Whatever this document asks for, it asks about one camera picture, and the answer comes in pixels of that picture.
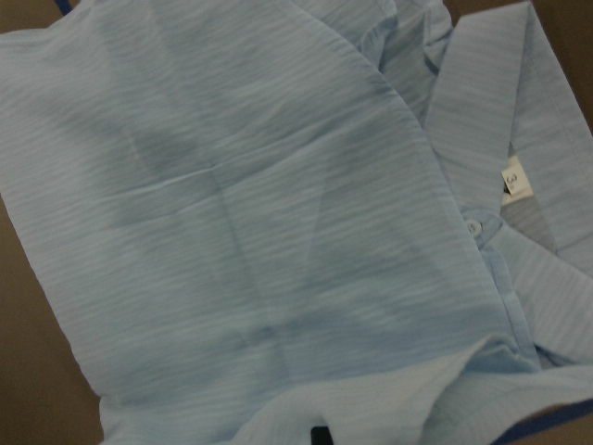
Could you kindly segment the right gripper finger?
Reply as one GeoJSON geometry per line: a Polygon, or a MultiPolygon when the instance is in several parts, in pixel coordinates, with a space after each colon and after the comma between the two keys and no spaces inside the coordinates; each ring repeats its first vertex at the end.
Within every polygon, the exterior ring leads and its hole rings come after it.
{"type": "Polygon", "coordinates": [[[332,435],[327,426],[315,426],[310,430],[311,445],[332,445],[332,435]]]}

